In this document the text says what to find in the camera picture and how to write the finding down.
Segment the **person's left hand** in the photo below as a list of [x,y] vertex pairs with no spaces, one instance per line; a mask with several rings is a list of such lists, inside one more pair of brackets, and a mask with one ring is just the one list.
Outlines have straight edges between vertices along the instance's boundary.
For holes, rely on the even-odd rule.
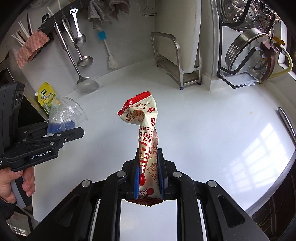
[[23,190],[27,197],[35,192],[35,168],[14,172],[10,168],[1,169],[1,199],[8,203],[15,203]]

